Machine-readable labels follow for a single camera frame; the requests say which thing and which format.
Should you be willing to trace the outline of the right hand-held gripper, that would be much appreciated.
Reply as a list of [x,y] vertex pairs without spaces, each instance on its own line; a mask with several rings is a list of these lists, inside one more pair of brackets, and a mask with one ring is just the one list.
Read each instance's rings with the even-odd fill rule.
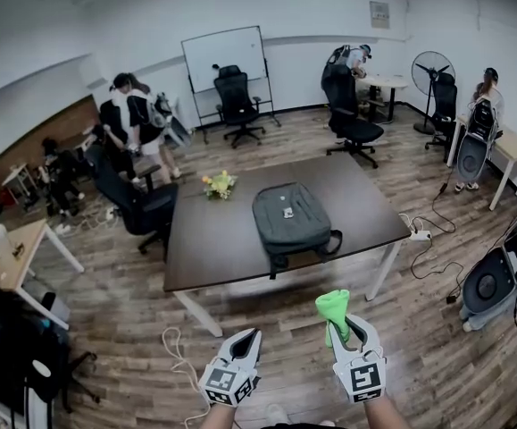
[[362,343],[360,349],[350,347],[340,331],[329,331],[336,363],[333,371],[351,403],[375,400],[386,388],[386,359],[380,355],[380,340],[375,327],[358,315],[348,314],[350,331]]

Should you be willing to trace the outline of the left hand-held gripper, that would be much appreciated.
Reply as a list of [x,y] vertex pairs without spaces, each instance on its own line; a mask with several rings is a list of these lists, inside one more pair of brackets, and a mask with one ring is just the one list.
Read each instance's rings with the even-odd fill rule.
[[251,396],[260,377],[256,365],[260,358],[262,332],[249,328],[225,340],[206,367],[198,385],[210,405],[238,406]]

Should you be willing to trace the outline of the green cloth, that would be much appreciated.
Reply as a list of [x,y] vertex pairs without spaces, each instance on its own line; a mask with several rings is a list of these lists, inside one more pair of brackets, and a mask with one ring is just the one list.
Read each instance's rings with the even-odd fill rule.
[[315,306],[319,315],[326,320],[325,343],[328,348],[332,348],[332,340],[329,332],[329,325],[331,323],[338,328],[340,338],[343,341],[349,340],[350,328],[346,322],[346,311],[349,299],[349,290],[333,290],[320,295],[315,300]]

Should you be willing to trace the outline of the grey backpack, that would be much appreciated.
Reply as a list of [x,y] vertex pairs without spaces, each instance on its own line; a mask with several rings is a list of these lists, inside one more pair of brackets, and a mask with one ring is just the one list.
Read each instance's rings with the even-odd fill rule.
[[[284,218],[291,207],[294,216]],[[321,201],[300,182],[259,191],[252,204],[254,222],[270,262],[270,278],[287,271],[288,258],[312,251],[325,261],[341,248],[343,232],[334,229]]]

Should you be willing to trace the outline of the person's left forearm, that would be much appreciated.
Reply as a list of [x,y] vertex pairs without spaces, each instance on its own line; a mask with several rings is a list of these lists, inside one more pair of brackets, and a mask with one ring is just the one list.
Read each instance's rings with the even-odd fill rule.
[[211,406],[199,429],[232,429],[237,409],[222,404]]

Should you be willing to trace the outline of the person's right forearm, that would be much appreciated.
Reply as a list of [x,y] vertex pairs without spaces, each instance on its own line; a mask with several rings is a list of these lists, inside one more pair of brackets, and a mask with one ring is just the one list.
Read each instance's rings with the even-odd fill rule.
[[363,406],[369,429],[412,429],[386,394]]

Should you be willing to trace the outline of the person's white shoe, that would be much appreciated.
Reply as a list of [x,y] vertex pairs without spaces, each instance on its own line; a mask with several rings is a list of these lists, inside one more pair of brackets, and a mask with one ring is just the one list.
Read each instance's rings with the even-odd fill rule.
[[268,426],[291,424],[288,413],[279,404],[270,404],[265,410],[265,415]]

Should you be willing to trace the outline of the yellow flower bouquet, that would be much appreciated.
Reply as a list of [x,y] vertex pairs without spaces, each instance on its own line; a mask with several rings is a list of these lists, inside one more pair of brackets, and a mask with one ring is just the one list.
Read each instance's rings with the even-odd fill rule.
[[214,176],[204,176],[201,181],[204,184],[204,193],[208,198],[219,198],[226,200],[229,198],[238,177],[226,170]]

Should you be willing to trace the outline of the round white table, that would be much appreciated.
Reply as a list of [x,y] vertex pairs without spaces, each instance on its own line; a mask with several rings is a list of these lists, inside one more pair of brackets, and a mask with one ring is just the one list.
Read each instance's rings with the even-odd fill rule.
[[[369,99],[367,102],[370,105],[368,119],[370,122],[377,121],[378,109],[386,107],[386,112],[381,112],[385,117],[382,121],[384,124],[390,124],[394,121],[394,111],[396,103],[396,92],[399,89],[408,87],[407,81],[402,76],[370,76],[367,75],[364,78],[360,78],[359,81],[369,87]],[[389,91],[389,100],[387,102],[378,100],[378,90],[387,89]]]

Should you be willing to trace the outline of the black standing fan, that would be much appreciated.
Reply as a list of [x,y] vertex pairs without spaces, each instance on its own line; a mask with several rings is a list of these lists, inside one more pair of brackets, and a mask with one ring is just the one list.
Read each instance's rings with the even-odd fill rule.
[[440,80],[455,80],[454,67],[441,53],[424,51],[418,54],[412,64],[411,74],[414,86],[427,97],[426,111],[422,122],[417,122],[413,128],[419,133],[432,135],[434,127],[430,122],[429,110],[434,94],[434,86]]

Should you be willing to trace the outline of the whiteboard on wheeled stand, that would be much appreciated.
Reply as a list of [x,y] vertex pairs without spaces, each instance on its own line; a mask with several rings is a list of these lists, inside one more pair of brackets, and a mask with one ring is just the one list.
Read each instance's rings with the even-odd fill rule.
[[[276,126],[281,125],[275,115],[271,75],[258,25],[190,38],[181,42],[181,48],[199,121],[198,129],[203,132],[204,141],[208,140],[207,129],[213,125],[222,124],[227,132],[236,129],[227,127],[216,110],[221,99],[213,81],[218,77],[220,67],[236,65],[245,72],[249,96],[261,98],[259,118],[267,115]],[[258,119],[251,126],[262,126],[256,123]]]

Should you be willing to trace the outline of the white wearable recording rig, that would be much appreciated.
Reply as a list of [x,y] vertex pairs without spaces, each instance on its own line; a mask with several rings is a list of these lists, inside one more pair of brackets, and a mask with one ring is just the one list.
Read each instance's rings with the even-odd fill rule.
[[502,134],[495,107],[487,98],[480,98],[471,110],[457,154],[456,169],[464,184],[477,181],[495,141]]
[[501,242],[469,271],[463,304],[479,314],[507,299],[517,287],[517,220]]
[[336,48],[332,54],[330,55],[327,65],[331,64],[344,64],[347,65],[347,61],[351,52],[351,47],[349,45],[343,45]]
[[192,133],[179,119],[178,99],[158,93],[150,102],[151,123],[163,130],[163,136],[171,139],[178,147],[189,147]]

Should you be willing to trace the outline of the wall poster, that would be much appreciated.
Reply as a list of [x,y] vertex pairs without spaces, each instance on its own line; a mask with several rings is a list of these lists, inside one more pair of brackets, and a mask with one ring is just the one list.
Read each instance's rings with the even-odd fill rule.
[[371,26],[374,29],[390,29],[388,3],[370,1]]

